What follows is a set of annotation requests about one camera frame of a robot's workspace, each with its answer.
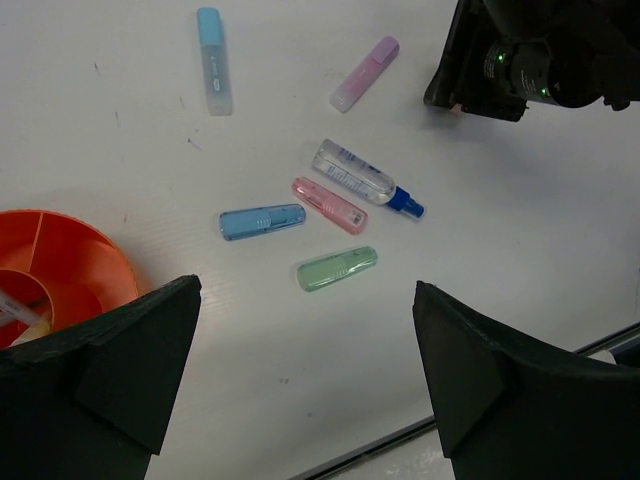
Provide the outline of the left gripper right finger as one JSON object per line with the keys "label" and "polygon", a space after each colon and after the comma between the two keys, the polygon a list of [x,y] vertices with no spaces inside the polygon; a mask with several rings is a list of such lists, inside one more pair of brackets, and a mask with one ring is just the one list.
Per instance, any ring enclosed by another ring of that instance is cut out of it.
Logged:
{"label": "left gripper right finger", "polygon": [[[416,285],[413,318],[433,406],[434,376],[463,406],[486,387],[507,384],[495,409],[444,456],[458,479],[635,479],[639,475],[639,343],[613,348],[610,360],[575,355],[489,318],[438,287]],[[493,350],[514,345],[497,374]]]}

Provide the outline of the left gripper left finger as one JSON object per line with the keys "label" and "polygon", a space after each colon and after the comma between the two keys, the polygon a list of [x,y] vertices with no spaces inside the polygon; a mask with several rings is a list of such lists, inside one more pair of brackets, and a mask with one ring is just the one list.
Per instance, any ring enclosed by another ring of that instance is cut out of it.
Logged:
{"label": "left gripper left finger", "polygon": [[4,479],[142,479],[160,453],[201,305],[179,277],[1,352]]}

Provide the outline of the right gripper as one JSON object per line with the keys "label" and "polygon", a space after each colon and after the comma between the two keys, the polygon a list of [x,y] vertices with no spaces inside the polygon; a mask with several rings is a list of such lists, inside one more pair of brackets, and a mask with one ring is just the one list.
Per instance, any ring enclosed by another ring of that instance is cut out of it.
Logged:
{"label": "right gripper", "polygon": [[517,122],[530,102],[622,111],[638,99],[638,2],[466,0],[423,102]]}

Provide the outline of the yellow pen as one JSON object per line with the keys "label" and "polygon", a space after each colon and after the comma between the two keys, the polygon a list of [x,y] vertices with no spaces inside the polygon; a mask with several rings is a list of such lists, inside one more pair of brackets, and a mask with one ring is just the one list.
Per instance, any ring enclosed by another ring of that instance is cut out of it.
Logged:
{"label": "yellow pen", "polygon": [[31,325],[25,330],[18,338],[12,343],[11,347],[18,346],[27,342],[31,342],[40,339],[49,334],[51,325],[47,321],[39,321]]}

